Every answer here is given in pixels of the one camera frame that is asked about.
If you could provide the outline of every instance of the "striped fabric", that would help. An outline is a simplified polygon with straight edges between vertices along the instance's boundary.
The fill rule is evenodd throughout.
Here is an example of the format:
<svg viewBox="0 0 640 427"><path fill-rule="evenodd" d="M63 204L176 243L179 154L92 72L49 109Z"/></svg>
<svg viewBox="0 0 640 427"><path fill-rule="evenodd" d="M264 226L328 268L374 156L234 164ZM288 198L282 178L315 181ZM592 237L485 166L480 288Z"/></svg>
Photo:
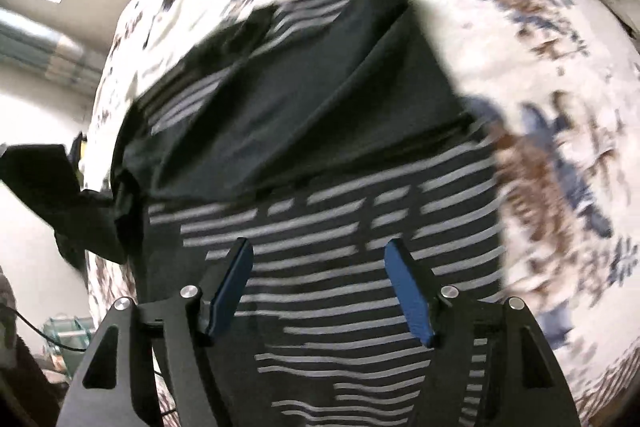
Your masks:
<svg viewBox="0 0 640 427"><path fill-rule="evenodd" d="M259 54L297 32L333 21L348 0L297 0L279 7ZM225 78L220 71L184 86L148 110L151 133L188 118ZM237 237L254 247L254 269L228 332L259 347L254 373L214 363L238 425L268 425L244 407L246 389L268 390L270 414L284 426L397 426L413 410L430 353L409 333L386 276L383 248L402 237L414 257L471 298L500 296L503 253L492 144L475 123L437 155L386 168L314 179L257 201L148 207L146 286L151 300L227 254ZM460 425L473 425L484 382L486 340L476 339ZM223 355L223 359L232 358Z"/></svg>

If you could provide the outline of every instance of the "floral pattern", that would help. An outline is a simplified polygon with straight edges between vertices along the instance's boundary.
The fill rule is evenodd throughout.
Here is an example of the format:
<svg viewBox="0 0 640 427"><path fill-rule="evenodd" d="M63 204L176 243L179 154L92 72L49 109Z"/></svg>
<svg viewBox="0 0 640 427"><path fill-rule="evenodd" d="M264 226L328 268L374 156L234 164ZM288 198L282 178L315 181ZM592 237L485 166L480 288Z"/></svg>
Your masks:
<svg viewBox="0 0 640 427"><path fill-rule="evenodd" d="M86 185L108 179L129 104L198 44L202 20L214 31L274 1L132 0L98 88ZM494 138L505 293L536 316L586 425L640 365L640 311L629 300L640 273L638 52L597 0L413 1L454 87ZM88 268L96 321L117 297L135 296L128 266L89 254ZM161 380L158 388L170 409ZM177 426L175 416L165 424Z"/></svg>

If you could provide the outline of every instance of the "wire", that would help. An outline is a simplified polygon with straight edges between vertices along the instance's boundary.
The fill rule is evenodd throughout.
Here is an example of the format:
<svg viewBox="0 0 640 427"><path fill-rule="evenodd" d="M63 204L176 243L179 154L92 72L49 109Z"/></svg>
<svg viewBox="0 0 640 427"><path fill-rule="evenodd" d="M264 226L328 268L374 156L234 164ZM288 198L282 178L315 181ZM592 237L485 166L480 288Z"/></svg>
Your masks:
<svg viewBox="0 0 640 427"><path fill-rule="evenodd" d="M83 349L82 347L71 347L71 346L65 346L65 344L60 344L58 341L55 341L54 339L52 339L51 337L48 337L47 335L45 335L44 333L42 333L42 331L40 331L38 328L36 328L36 326L34 326L33 324L31 324L27 319L25 319L18 310L14 310L13 308L11 308L11 306L7 306L4 303L0 303L0 307L4 308L5 310L9 310L11 312L13 312L15 315L17 315L18 318L20 318L20 320L22 322L24 322L28 327L30 327L33 331L35 331L37 334L39 334L39 336L41 336L43 339L45 339L47 342L50 342L51 344L53 344L54 346L58 346L61 347L62 349L67 349L69 351L77 351L78 353L84 353L86 351L86 349Z"/></svg>

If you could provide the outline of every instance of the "bed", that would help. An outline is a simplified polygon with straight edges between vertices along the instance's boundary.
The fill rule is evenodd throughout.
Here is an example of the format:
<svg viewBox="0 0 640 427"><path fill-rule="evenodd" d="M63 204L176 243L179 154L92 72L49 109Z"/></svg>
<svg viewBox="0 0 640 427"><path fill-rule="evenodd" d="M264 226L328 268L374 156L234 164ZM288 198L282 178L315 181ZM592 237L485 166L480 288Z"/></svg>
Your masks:
<svg viewBox="0 0 640 427"><path fill-rule="evenodd" d="M108 183L132 100L216 28L274 1L131 0L95 99L86 187ZM498 137L504 293L536 315L586 425L640 365L640 0L412 3L454 88ZM89 253L88 271L97 322L135 297L129 267Z"/></svg>

